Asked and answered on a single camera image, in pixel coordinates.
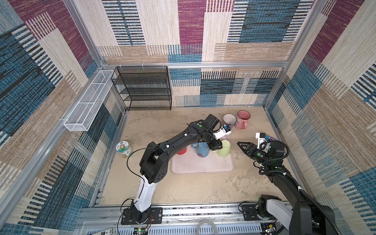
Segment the green mug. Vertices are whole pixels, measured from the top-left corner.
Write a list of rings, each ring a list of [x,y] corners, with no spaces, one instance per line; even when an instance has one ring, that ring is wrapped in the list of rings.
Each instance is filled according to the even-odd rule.
[[[221,158],[227,158],[231,152],[231,144],[228,140],[223,140],[222,149],[216,151],[217,155]]]

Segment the pink patterned mug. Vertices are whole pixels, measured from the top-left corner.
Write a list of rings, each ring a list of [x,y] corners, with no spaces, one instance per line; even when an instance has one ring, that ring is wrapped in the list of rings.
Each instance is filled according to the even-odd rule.
[[[251,117],[251,115],[248,111],[246,111],[246,110],[238,111],[235,128],[237,128],[237,129],[247,129],[248,121],[249,121],[250,117]]]

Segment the purple mug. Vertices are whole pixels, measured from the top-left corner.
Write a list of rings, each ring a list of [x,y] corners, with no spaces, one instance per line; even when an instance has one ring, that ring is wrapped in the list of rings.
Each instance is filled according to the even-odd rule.
[[[227,126],[233,129],[236,124],[237,118],[232,114],[225,114],[223,116],[223,121]]]

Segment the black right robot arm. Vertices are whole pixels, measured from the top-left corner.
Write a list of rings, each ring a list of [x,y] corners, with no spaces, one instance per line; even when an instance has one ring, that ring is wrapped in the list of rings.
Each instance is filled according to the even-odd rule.
[[[289,147],[278,140],[259,146],[238,142],[242,152],[259,163],[259,175],[265,175],[286,197],[291,205],[287,208],[279,199],[262,195],[258,203],[258,215],[275,217],[291,235],[339,235],[335,214],[329,206],[323,206],[311,197],[283,165],[290,154]]]

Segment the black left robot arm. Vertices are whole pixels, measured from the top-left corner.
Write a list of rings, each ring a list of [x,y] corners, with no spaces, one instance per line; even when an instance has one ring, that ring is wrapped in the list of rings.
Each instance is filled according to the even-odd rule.
[[[189,123],[184,131],[165,142],[149,143],[140,160],[140,187],[130,204],[136,221],[144,223],[148,219],[156,185],[167,175],[168,163],[173,156],[194,143],[205,143],[211,151],[222,149],[221,138],[229,134],[231,127],[210,114],[205,120]]]

